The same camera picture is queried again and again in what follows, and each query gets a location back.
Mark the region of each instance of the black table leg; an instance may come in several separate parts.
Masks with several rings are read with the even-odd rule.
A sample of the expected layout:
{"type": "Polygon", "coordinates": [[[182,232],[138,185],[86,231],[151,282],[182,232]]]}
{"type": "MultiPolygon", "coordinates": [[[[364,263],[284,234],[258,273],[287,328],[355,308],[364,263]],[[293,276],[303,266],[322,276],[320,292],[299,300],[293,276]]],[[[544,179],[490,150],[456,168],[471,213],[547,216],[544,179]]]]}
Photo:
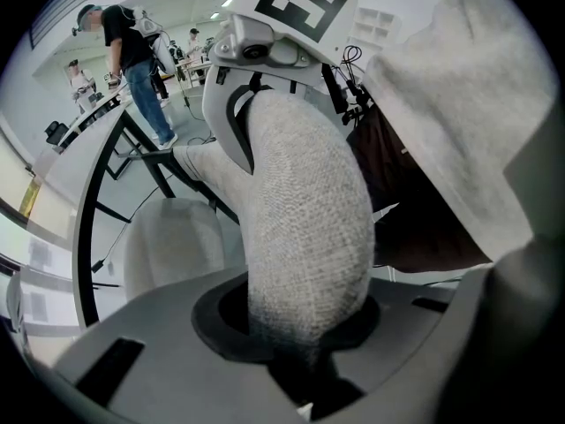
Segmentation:
{"type": "MultiPolygon", "coordinates": [[[[141,147],[140,143],[134,143],[133,140],[130,138],[130,136],[125,131],[122,132],[122,137],[124,137],[125,141],[127,141],[127,143],[132,147],[132,151],[135,151],[138,154],[141,154],[141,151],[139,150],[139,148],[141,147]]],[[[114,154],[120,156],[120,153],[117,152],[116,148],[114,148],[113,150],[114,150],[114,154]]],[[[107,167],[106,171],[110,174],[112,179],[117,180],[131,162],[132,162],[132,159],[126,158],[124,160],[124,162],[118,167],[118,169],[116,171],[113,171],[110,167],[107,167]]]]}
{"type": "Polygon", "coordinates": [[[162,191],[162,194],[165,195],[165,198],[175,198],[175,194],[173,193],[172,189],[170,188],[169,182],[163,176],[159,165],[150,164],[145,162],[145,166],[149,170],[149,173],[153,177],[153,180],[157,183],[159,188],[162,191]]]}
{"type": "Polygon", "coordinates": [[[106,214],[107,216],[112,216],[112,217],[116,218],[120,222],[124,222],[124,223],[131,223],[132,222],[132,220],[130,220],[129,218],[125,218],[123,215],[118,214],[115,210],[113,210],[113,209],[111,209],[107,206],[104,206],[99,201],[96,202],[96,208],[98,210],[100,210],[101,212],[103,212],[104,214],[106,214]]]}

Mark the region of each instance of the white cloth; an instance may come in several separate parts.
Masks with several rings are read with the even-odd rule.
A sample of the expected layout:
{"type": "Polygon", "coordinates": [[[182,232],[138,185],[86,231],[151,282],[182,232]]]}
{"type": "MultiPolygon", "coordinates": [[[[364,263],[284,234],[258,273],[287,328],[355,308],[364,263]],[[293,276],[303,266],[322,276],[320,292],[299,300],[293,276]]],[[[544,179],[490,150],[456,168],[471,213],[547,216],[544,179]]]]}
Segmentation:
{"type": "Polygon", "coordinates": [[[200,58],[201,47],[202,46],[200,44],[200,39],[198,36],[196,36],[196,39],[194,41],[189,38],[188,49],[186,50],[186,56],[189,57],[191,60],[200,58]]]}
{"type": "Polygon", "coordinates": [[[84,69],[79,74],[71,78],[71,87],[73,91],[77,92],[80,88],[84,88],[84,93],[79,93],[79,98],[77,103],[82,107],[84,111],[93,109],[96,105],[96,101],[91,99],[94,95],[93,88],[89,85],[89,81],[92,79],[92,73],[88,69],[84,69]]]}
{"type": "Polygon", "coordinates": [[[372,58],[364,84],[486,255],[531,239],[505,169],[544,122],[558,80],[510,0],[443,0],[431,26],[372,58]]]}
{"type": "Polygon", "coordinates": [[[93,78],[92,73],[88,69],[83,69],[78,75],[71,78],[71,87],[75,91],[80,87],[90,87],[89,81],[93,78]]]}

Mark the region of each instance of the white ceiling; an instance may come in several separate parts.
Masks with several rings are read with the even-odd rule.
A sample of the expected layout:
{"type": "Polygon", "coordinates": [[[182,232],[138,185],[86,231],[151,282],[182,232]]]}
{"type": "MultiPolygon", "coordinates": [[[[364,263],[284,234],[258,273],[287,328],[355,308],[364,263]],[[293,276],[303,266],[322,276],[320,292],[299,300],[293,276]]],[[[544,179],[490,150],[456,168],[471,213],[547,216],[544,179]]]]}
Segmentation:
{"type": "MultiPolygon", "coordinates": [[[[165,28],[189,23],[209,22],[210,16],[214,12],[219,12],[220,16],[215,20],[225,20],[226,11],[222,4],[226,0],[127,0],[120,4],[132,8],[142,6],[148,16],[165,28]]],[[[67,39],[55,53],[63,53],[86,50],[103,46],[103,33],[80,33],[67,39]]]]}

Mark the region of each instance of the black slot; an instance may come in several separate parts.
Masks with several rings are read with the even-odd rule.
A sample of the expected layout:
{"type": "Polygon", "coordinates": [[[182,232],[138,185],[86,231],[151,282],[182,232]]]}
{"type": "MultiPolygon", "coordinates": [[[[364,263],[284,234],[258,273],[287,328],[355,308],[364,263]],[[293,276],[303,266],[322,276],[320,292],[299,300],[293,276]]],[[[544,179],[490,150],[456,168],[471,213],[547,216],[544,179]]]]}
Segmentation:
{"type": "Polygon", "coordinates": [[[443,301],[438,301],[434,299],[427,299],[426,297],[418,297],[412,301],[412,305],[415,307],[423,307],[424,309],[429,309],[430,311],[435,311],[436,313],[445,313],[448,309],[449,303],[444,303],[443,301]]]}
{"type": "Polygon", "coordinates": [[[340,377],[329,352],[320,354],[316,366],[277,352],[267,364],[268,372],[296,405],[313,404],[311,421],[321,420],[353,404],[365,393],[354,383],[340,377]]]}
{"type": "Polygon", "coordinates": [[[343,97],[342,89],[337,85],[335,81],[334,74],[332,73],[329,64],[323,64],[321,66],[321,74],[326,81],[326,85],[328,85],[329,95],[332,98],[332,102],[334,103],[335,113],[341,115],[347,108],[349,104],[347,103],[347,99],[343,97]]]}
{"type": "Polygon", "coordinates": [[[137,341],[119,338],[79,380],[77,390],[106,406],[143,347],[137,341]]]}

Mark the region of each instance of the floor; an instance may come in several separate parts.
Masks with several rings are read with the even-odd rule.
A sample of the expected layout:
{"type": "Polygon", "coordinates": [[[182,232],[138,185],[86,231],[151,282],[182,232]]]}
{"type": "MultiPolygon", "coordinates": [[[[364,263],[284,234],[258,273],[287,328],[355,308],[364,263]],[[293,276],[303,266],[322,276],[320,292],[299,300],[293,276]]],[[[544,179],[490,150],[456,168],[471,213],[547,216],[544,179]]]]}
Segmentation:
{"type": "MultiPolygon", "coordinates": [[[[203,121],[201,113],[202,87],[195,87],[188,90],[190,110],[185,106],[182,93],[177,82],[169,80],[166,82],[169,90],[169,104],[163,111],[174,131],[179,136],[179,145],[200,144],[210,134],[209,128],[203,121]]],[[[332,102],[329,97],[317,91],[310,91],[306,99],[315,105],[320,111],[326,114],[339,128],[343,136],[347,136],[352,129],[352,124],[344,126],[341,118],[333,110],[332,102]]],[[[135,105],[130,105],[128,112],[138,125],[149,135],[152,131],[140,115],[135,105]]],[[[176,178],[170,178],[169,184],[179,198],[201,200],[203,197],[198,195],[187,186],[180,183],[176,178]]],[[[128,218],[132,217],[139,205],[147,201],[157,201],[164,196],[147,172],[143,163],[133,162],[122,176],[114,181],[106,175],[98,197],[99,202],[114,209],[116,212],[128,218]]],[[[374,219],[384,215],[386,210],[374,216],[374,219]]],[[[245,264],[245,254],[243,241],[239,226],[233,223],[222,212],[218,212],[218,218],[222,227],[222,235],[225,244],[226,267],[233,267],[245,264]]],[[[102,212],[97,211],[94,218],[94,228],[92,237],[92,263],[105,260],[103,267],[93,274],[93,282],[98,284],[113,284],[120,287],[109,288],[98,286],[104,293],[96,293],[96,305],[101,319],[115,312],[125,304],[123,285],[124,269],[124,245],[128,235],[129,225],[114,219],[102,212]]],[[[389,267],[371,269],[371,275],[389,281],[397,281],[411,284],[430,284],[458,278],[463,271],[452,272],[426,272],[420,274],[404,274],[389,267]]],[[[457,282],[435,284],[440,287],[456,287],[457,282]]]]}

